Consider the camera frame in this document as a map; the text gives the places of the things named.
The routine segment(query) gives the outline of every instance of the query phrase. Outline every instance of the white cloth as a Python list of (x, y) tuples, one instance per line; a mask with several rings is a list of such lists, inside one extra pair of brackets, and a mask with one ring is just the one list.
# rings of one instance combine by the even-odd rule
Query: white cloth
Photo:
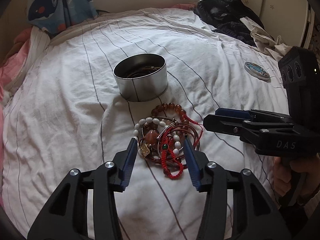
[(256, 22), (248, 17), (240, 18), (240, 21), (249, 29), (254, 43), (257, 45), (258, 51), (273, 57), (276, 61), (289, 52), (292, 48), (285, 44), (281, 36), (274, 41), (272, 37), (262, 29)]
[[(153, 101), (127, 102), (112, 69), (145, 52), (166, 59), (169, 87)], [(262, 65), (271, 82), (249, 75), (245, 62)], [(160, 101), (182, 105), (197, 122), (213, 114), (218, 104), (288, 114), (277, 62), (239, 40), (213, 33), (193, 12), (149, 8), (73, 26), (42, 52), (4, 109), (2, 197), (18, 230), (27, 235), (72, 168), (88, 171), (103, 163), (100, 137), (104, 160), (112, 160), (126, 149), (133, 125), (150, 116)], [(271, 157), (255, 154), (238, 137), (207, 131), (201, 151), (227, 170), (252, 170), (274, 198)], [(228, 195), (232, 208), (232, 193)], [(195, 239), (205, 197), (192, 186), (188, 170), (170, 180), (159, 166), (137, 156), (129, 186), (115, 194), (124, 239), (126, 234), (131, 240)], [(229, 209), (227, 215), (226, 236), (231, 236)]]

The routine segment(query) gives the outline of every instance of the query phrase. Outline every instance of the metal tin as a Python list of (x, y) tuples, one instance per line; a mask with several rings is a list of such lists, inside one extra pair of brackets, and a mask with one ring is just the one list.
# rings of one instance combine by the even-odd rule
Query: metal tin
[[(135, 78), (126, 78), (141, 66), (160, 67), (155, 72)], [(144, 53), (120, 61), (113, 69), (113, 75), (123, 98), (133, 102), (152, 100), (167, 89), (167, 67), (164, 57), (158, 54)]]
[(263, 80), (263, 81), (269, 81), (270, 75), (269, 73), (261, 66), (252, 63), (252, 62), (246, 62), (244, 63), (244, 69), (252, 76)]

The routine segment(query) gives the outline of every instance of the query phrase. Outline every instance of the metal screw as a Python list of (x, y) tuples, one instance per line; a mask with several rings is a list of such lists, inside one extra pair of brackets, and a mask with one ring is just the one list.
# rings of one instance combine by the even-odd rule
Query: metal screw
[(208, 166), (210, 169), (214, 169), (215, 167), (217, 167), (217, 164), (214, 163), (214, 162), (208, 162), (207, 166)]
[(77, 170), (77, 169), (73, 169), (70, 171), (71, 176), (76, 176), (78, 173), (79, 173), (79, 170)]
[(114, 165), (115, 165), (115, 164), (114, 164), (113, 162), (106, 162), (106, 163), (104, 164), (104, 166), (105, 166), (106, 168), (112, 168)]
[(244, 175), (246, 175), (246, 176), (251, 175), (251, 171), (248, 170), (248, 169), (244, 169), (244, 170), (242, 171), (242, 173), (243, 173)]

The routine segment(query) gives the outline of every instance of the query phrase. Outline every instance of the gold charm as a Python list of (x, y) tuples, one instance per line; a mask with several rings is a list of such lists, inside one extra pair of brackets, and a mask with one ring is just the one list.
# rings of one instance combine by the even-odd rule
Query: gold charm
[(140, 150), (141, 150), (141, 155), (143, 158), (147, 157), (148, 154), (150, 154), (150, 149), (149, 147), (147, 146), (147, 144), (143, 143), (141, 146), (140, 146)]

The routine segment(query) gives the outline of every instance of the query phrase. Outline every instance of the cartoon whale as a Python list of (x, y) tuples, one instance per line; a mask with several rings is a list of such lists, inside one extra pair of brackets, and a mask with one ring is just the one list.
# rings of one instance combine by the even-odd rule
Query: cartoon whale
[(29, 8), (28, 20), (32, 21), (41, 17), (48, 18), (50, 14), (54, 13), (58, 6), (58, 0), (34, 0)]

